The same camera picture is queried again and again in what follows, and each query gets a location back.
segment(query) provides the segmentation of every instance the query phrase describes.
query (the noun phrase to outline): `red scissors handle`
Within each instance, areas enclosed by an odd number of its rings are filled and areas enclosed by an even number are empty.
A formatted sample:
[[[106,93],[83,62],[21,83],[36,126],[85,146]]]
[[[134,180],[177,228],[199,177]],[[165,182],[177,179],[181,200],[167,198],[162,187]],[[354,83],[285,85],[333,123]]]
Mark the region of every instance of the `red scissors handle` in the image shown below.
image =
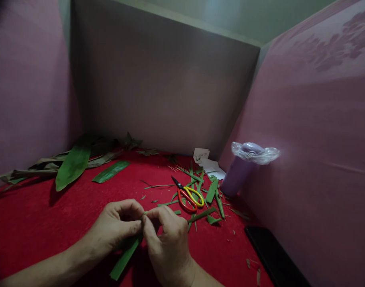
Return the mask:
[[[190,202],[190,204],[192,205],[193,208],[190,208],[189,206],[185,205],[182,201],[182,197],[181,194],[187,199],[187,201]],[[190,196],[188,196],[185,191],[183,191],[182,189],[177,189],[177,195],[179,197],[179,202],[180,204],[183,206],[183,208],[188,211],[188,212],[196,212],[197,211],[197,204],[194,203],[194,201],[190,198]]]

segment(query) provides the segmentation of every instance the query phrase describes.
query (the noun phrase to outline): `yellow scissors handle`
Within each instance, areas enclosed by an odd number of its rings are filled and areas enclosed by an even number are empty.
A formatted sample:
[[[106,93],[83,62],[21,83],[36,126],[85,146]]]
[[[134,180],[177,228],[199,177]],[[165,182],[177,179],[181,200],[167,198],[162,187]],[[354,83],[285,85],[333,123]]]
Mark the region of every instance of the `yellow scissors handle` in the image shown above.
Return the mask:
[[[190,187],[184,187],[184,190],[188,193],[188,195],[190,196],[190,198],[193,200],[194,203],[197,204],[198,207],[203,207],[204,206],[204,199],[202,198],[201,194],[198,193],[197,191],[195,191],[194,189],[190,188]],[[192,196],[192,194],[189,192],[192,191],[193,193],[195,193],[196,195],[198,195],[198,198],[201,200],[201,203],[198,203]]]

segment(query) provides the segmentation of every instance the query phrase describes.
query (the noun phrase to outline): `forearm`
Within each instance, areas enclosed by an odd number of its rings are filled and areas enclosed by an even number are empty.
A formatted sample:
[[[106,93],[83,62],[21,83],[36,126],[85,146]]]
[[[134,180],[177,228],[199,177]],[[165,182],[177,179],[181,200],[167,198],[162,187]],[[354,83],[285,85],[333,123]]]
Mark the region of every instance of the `forearm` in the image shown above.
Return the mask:
[[[191,287],[224,287],[194,261],[194,280]]]
[[[77,242],[69,249],[32,265],[0,282],[0,287],[68,287],[90,271],[101,256],[92,247]]]

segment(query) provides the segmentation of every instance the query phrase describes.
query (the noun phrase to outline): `hand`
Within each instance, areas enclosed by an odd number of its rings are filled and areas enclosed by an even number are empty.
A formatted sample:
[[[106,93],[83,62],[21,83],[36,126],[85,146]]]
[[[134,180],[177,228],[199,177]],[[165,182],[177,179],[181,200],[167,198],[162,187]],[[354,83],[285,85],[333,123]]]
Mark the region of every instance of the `hand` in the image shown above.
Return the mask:
[[[150,219],[162,224],[160,238]],[[191,286],[195,262],[189,254],[187,221],[163,205],[148,211],[143,223],[149,257],[162,286]]]
[[[89,252],[91,259],[102,259],[123,239],[141,232],[143,213],[144,208],[134,199],[108,203],[91,229],[75,245]],[[124,215],[134,221],[122,221]]]

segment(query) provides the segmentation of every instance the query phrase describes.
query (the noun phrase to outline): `scissors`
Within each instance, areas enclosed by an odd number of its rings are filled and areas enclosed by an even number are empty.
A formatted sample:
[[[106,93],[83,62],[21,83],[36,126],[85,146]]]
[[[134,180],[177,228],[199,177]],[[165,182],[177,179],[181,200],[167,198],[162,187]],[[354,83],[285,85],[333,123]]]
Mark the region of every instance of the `scissors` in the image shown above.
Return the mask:
[[[177,185],[178,191],[178,197],[179,197],[179,202],[181,203],[181,205],[184,207],[184,209],[188,212],[196,212],[198,207],[203,207],[204,206],[204,199],[202,198],[201,194],[199,194],[197,191],[195,191],[194,189],[190,188],[190,187],[184,187],[181,183],[179,183],[177,181],[177,179],[175,179],[174,177],[172,177],[173,181],[175,182],[175,184]],[[201,203],[198,203],[192,196],[192,194],[190,193],[190,191],[192,191],[193,193],[195,193],[196,195],[198,195]],[[193,206],[193,208],[190,208],[189,206],[186,206],[183,203],[183,199],[181,197],[181,195],[183,195],[189,202],[190,204]]]

